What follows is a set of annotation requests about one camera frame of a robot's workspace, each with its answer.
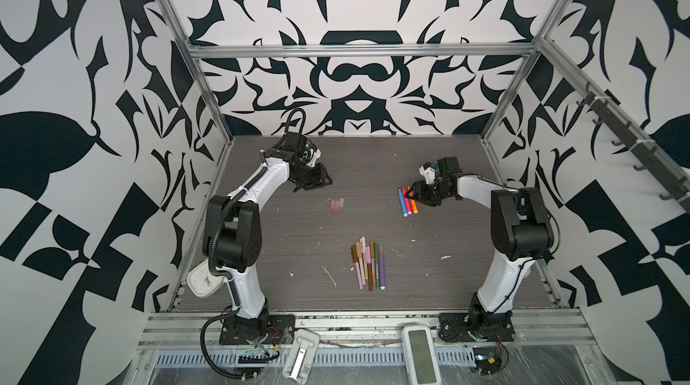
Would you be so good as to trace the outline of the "orange marker pen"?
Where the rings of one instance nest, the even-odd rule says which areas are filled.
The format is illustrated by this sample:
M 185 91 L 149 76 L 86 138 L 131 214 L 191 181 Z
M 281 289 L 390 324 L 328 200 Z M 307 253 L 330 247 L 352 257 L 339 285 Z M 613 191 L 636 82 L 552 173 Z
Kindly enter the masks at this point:
M 410 185 L 408 185 L 408 187 L 406 188 L 406 192 L 407 192 L 407 197 L 408 197 L 409 200 L 410 200 L 411 207 L 413 207 L 413 214 L 418 214 L 418 212 L 419 212 L 419 211 L 418 211 L 418 206 L 417 206 L 417 203 L 416 203 L 415 200 L 414 200 L 414 192 L 413 192 L 413 189 L 411 189 L 411 186 L 410 186 Z

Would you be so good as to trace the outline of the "red pink marker pen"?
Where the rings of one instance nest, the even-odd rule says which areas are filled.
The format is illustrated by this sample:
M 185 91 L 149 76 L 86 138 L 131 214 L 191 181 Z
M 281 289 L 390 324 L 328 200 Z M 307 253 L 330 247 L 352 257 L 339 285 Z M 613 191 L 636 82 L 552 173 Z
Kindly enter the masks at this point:
M 411 207 L 410 200 L 407 197 L 406 188 L 401 187 L 401 192 L 402 192 L 402 198 L 404 198 L 402 201 L 404 202 L 406 213 L 408 216 L 412 215 L 413 214 L 413 207 Z

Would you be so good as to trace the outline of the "blue marker pen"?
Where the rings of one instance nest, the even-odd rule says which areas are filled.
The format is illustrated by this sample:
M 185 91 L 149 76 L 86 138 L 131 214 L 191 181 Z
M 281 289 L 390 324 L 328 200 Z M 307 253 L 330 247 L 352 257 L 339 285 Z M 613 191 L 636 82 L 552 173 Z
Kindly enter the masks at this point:
M 405 202 L 404 193 L 403 193 L 402 189 L 398 188 L 397 194 L 398 194 L 399 202 L 400 202 L 401 209 L 402 209 L 402 216 L 408 217 L 409 212 L 408 212 L 408 208 L 407 208 L 407 205 Z

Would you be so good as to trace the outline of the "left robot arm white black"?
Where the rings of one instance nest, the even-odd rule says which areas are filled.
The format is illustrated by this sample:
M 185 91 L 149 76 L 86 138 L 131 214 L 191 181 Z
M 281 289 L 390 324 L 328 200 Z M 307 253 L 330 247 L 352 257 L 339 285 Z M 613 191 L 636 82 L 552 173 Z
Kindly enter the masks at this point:
M 186 278 L 192 293 L 205 299 L 226 286 L 235 323 L 262 332 L 268 327 L 268 300 L 256 269 L 262 252 L 261 211 L 287 182 L 295 190 L 332 185 L 321 151 L 302 133 L 286 133 L 267 151 L 259 167 L 237 189 L 208 201 L 202 252 L 205 260 Z

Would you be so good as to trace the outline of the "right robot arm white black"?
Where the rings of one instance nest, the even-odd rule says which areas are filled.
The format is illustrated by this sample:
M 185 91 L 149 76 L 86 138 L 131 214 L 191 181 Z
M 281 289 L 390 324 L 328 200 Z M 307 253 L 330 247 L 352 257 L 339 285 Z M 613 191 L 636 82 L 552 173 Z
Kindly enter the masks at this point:
M 494 256 L 465 323 L 469 329 L 508 325 L 526 274 L 555 244 L 551 214 L 540 191 L 508 187 L 465 172 L 455 157 L 427 162 L 420 167 L 420 174 L 422 180 L 408 187 L 404 198 L 429 207 L 438 207 L 449 198 L 470 200 L 490 211 Z

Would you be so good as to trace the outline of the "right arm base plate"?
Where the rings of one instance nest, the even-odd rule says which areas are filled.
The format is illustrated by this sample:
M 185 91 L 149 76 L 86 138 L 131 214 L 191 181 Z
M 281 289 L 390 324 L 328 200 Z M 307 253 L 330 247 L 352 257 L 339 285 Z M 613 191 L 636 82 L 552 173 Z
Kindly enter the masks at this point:
M 438 337 L 447 343 L 513 342 L 512 313 L 441 313 Z

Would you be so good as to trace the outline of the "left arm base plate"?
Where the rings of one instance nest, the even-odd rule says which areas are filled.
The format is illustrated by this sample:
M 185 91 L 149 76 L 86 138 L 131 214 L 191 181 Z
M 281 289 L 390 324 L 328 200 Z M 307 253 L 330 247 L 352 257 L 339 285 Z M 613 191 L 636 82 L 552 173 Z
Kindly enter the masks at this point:
M 262 314 L 259 318 L 226 318 L 222 321 L 220 345 L 244 345 L 253 340 L 263 344 L 292 343 L 296 330 L 294 315 Z

